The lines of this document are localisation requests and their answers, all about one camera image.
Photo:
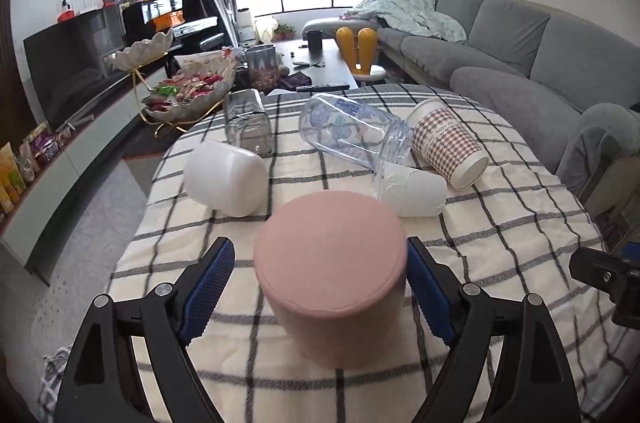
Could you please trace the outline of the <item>pink cup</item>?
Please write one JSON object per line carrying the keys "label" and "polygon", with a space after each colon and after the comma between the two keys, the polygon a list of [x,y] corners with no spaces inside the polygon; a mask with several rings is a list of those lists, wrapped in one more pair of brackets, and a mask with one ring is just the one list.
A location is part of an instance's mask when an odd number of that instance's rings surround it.
{"label": "pink cup", "polygon": [[254,241],[256,278],[285,332],[328,369],[381,359],[400,325],[406,232],[390,206],[320,191],[279,207]]}

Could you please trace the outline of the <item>small white cup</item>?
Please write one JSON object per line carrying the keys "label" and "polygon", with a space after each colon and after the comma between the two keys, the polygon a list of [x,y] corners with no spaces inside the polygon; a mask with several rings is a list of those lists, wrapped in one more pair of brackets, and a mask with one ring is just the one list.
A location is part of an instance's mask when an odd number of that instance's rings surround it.
{"label": "small white cup", "polygon": [[372,196],[399,216],[437,217],[447,200],[447,181],[426,170],[379,161],[372,180]]}

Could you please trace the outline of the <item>red checked paper cup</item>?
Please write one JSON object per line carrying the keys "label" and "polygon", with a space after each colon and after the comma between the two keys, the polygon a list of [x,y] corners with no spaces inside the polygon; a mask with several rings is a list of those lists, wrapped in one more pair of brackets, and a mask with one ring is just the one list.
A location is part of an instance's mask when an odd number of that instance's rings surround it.
{"label": "red checked paper cup", "polygon": [[407,123],[413,132],[413,150],[454,190],[469,189],[485,172],[487,152],[442,100],[420,102]]}

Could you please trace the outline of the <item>large white plastic cup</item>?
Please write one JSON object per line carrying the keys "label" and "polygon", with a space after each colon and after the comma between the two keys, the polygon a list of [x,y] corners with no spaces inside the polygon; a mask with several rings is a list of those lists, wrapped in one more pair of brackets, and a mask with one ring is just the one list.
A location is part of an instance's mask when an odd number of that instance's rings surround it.
{"label": "large white plastic cup", "polygon": [[193,201],[241,218],[264,205],[269,172],[254,152],[206,140],[190,154],[183,180],[184,191]]}

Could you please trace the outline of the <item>white tv cabinet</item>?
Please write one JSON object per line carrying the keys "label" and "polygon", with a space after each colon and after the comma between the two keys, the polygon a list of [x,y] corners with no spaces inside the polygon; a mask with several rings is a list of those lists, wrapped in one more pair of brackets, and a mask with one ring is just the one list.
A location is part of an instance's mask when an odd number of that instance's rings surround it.
{"label": "white tv cabinet", "polygon": [[165,76],[162,68],[146,76],[143,83],[132,87],[81,128],[23,195],[21,203],[1,227],[1,243],[28,273],[41,275],[37,266],[46,231],[53,226],[55,215],[62,212],[64,202],[88,181],[100,157],[111,152],[116,141],[140,120],[140,100],[149,94],[146,88],[157,85]]}

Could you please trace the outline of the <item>grey sofa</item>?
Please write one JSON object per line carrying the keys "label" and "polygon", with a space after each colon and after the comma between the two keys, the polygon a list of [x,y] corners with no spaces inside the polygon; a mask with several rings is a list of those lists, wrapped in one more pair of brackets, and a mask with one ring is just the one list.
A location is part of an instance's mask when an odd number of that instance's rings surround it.
{"label": "grey sofa", "polygon": [[378,32],[416,82],[498,113],[593,217],[639,190],[639,48],[599,25],[524,0],[436,0],[463,42]]}

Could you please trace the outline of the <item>orange snack bag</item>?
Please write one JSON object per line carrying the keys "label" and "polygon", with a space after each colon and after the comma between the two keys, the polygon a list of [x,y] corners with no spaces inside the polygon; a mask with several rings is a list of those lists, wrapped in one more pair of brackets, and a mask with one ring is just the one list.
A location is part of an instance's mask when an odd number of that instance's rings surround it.
{"label": "orange snack bag", "polygon": [[26,184],[18,169],[11,143],[7,142],[0,150],[0,178],[6,193],[14,205],[20,203],[26,190]]}

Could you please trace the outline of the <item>clear faceted glass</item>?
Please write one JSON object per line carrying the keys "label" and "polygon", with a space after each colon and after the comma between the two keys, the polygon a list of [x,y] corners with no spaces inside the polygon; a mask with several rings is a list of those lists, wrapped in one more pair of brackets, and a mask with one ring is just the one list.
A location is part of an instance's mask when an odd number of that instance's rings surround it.
{"label": "clear faceted glass", "polygon": [[224,131],[232,146],[261,157],[272,153],[271,123],[258,90],[233,91],[224,97]]}

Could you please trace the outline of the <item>tiered shell snack bowl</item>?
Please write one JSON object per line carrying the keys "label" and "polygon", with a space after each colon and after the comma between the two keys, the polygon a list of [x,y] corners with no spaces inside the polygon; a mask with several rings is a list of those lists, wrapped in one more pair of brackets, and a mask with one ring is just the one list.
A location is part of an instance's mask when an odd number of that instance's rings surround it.
{"label": "tiered shell snack bowl", "polygon": [[187,54],[178,58],[178,71],[155,85],[141,74],[142,68],[167,60],[175,40],[175,29],[158,32],[150,39],[139,40],[107,57],[117,70],[131,76],[132,87],[143,85],[148,94],[138,100],[144,123],[168,125],[180,131],[198,123],[224,104],[231,91],[238,57],[233,49]]}

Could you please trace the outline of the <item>dark coffee table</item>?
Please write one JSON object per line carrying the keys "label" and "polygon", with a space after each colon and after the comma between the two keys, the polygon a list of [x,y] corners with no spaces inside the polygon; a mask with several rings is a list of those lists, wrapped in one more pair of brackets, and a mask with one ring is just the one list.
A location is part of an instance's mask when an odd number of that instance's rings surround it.
{"label": "dark coffee table", "polygon": [[[349,89],[358,87],[354,76],[349,72],[337,43],[333,38],[322,40],[322,50],[319,54],[312,54],[304,40],[288,40],[276,42],[277,53],[282,56],[282,62],[291,72],[302,71],[311,79],[314,87],[348,86]],[[134,121],[134,130],[125,138],[125,160],[140,157],[160,157],[181,136],[189,130],[192,124],[186,124],[182,129],[163,126],[157,129],[140,118]]]}

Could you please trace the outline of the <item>black television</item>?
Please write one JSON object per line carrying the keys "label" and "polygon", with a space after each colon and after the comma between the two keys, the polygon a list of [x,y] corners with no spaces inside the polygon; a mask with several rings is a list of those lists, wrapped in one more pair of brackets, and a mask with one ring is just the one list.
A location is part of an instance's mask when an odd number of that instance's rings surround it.
{"label": "black television", "polygon": [[125,77],[110,61],[125,48],[115,6],[54,24],[25,38],[24,48],[42,112],[54,129]]}

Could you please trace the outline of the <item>snack jar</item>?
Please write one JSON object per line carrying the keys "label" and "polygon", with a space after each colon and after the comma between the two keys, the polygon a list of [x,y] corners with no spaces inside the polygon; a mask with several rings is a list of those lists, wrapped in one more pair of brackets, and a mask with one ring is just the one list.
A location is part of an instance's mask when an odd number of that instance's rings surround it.
{"label": "snack jar", "polygon": [[253,88],[269,94],[280,80],[277,50],[273,44],[262,44],[245,51],[248,77]]}

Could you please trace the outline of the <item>black piano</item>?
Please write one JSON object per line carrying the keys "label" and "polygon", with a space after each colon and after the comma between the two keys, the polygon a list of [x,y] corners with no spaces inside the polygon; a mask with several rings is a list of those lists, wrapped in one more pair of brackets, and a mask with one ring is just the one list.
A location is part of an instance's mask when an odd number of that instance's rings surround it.
{"label": "black piano", "polygon": [[151,39],[172,31],[170,51],[188,54],[215,50],[224,44],[224,30],[214,13],[205,13],[201,0],[138,1],[122,8],[125,42]]}

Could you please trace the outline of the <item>grey ottoman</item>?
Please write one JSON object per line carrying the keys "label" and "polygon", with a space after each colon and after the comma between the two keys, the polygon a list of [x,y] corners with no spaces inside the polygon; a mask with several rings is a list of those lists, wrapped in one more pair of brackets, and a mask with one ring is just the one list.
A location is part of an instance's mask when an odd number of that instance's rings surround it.
{"label": "grey ottoman", "polygon": [[323,38],[334,38],[336,32],[342,28],[347,27],[355,34],[358,34],[363,28],[369,27],[372,30],[377,30],[381,27],[376,21],[362,20],[362,19],[344,19],[344,18],[324,18],[313,19],[308,21],[302,28],[300,36],[302,39],[307,39],[310,32],[321,32]]}

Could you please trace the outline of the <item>potted plant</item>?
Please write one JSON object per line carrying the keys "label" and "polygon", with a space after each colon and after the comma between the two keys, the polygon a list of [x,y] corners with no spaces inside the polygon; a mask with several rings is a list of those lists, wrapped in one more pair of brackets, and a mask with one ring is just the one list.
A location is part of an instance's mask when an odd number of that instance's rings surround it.
{"label": "potted plant", "polygon": [[274,42],[286,42],[296,36],[296,29],[291,25],[280,23],[274,30],[272,40]]}

